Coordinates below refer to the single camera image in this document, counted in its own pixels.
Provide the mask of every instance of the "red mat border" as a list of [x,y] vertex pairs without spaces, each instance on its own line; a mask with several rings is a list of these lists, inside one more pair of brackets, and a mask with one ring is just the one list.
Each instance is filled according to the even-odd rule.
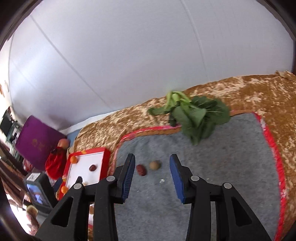
[[276,231],[276,235],[274,237],[274,240],[280,241],[282,233],[283,233],[285,210],[286,210],[286,205],[287,205],[284,166],[283,166],[283,162],[281,159],[281,154],[279,153],[279,149],[278,149],[276,142],[274,141],[274,138],[272,136],[272,133],[270,132],[264,119],[256,113],[254,113],[254,115],[256,116],[257,120],[261,124],[263,135],[264,135],[269,147],[272,150],[272,154],[273,154],[275,162],[276,162],[276,170],[277,170],[277,173],[279,176],[280,212],[279,212],[279,223],[278,223],[278,227],[277,227],[277,231]]
[[[272,154],[274,156],[275,164],[276,164],[276,171],[277,171],[278,176],[279,176],[280,213],[279,213],[279,222],[278,222],[276,235],[274,237],[274,241],[280,241],[282,233],[283,233],[285,210],[286,210],[286,205],[287,205],[284,166],[283,166],[281,155],[280,155],[280,152],[279,152],[279,150],[277,148],[276,142],[274,141],[272,133],[270,132],[270,130],[269,130],[268,126],[266,125],[264,119],[260,115],[258,115],[257,113],[255,113],[255,112],[252,112],[252,113],[255,115],[256,119],[259,121],[259,123],[261,125],[261,128],[262,128],[263,135],[265,137],[265,140],[267,141],[269,147],[272,150]],[[176,126],[176,127],[155,126],[155,127],[139,129],[139,130],[136,130],[136,131],[133,131],[133,132],[130,132],[130,133],[124,135],[120,139],[120,141],[119,141],[119,143],[117,145],[117,148],[115,150],[114,157],[113,157],[113,162],[109,167],[108,173],[112,174],[114,172],[115,165],[116,165],[115,160],[116,160],[117,151],[118,151],[118,149],[120,148],[121,144],[124,141],[132,140],[133,138],[136,137],[136,134],[141,133],[141,132],[151,131],[151,130],[176,129],[178,127],[180,127],[180,126]]]

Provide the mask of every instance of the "white wall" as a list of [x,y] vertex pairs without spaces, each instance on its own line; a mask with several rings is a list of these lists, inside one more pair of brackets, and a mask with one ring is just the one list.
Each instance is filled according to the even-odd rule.
[[230,76],[291,70],[293,41],[255,0],[44,0],[16,30],[13,108],[66,128]]

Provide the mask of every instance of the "gray felt mat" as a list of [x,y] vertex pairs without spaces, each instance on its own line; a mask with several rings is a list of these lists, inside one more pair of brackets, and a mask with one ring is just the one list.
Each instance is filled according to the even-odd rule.
[[[181,132],[126,141],[117,153],[118,166],[128,153],[135,155],[136,165],[146,166],[148,174],[142,177],[135,170],[126,203],[115,205],[119,240],[185,240],[190,204],[183,205],[177,198],[169,168],[173,153],[207,182],[232,183],[274,238],[279,220],[278,175],[271,149],[253,114],[237,115],[216,126],[214,133],[197,146]],[[153,160],[162,162],[157,171],[149,170]],[[212,213],[211,240],[216,240],[213,205]]]

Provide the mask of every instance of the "red drawstring pouch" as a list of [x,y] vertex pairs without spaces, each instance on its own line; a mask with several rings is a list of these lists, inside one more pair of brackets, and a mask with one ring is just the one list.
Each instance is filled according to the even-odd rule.
[[48,176],[57,180],[63,176],[64,169],[67,162],[67,150],[62,147],[57,147],[49,154],[46,163],[45,170]]

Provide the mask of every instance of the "orange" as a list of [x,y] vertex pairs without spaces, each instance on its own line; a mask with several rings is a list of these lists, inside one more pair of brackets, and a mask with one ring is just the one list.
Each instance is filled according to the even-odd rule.
[[62,192],[63,194],[66,194],[67,191],[68,191],[68,188],[67,188],[66,186],[62,186],[62,188],[61,188],[61,192]]
[[77,157],[76,157],[76,156],[71,156],[71,158],[70,158],[70,162],[71,162],[72,164],[77,163],[77,162],[78,162]]

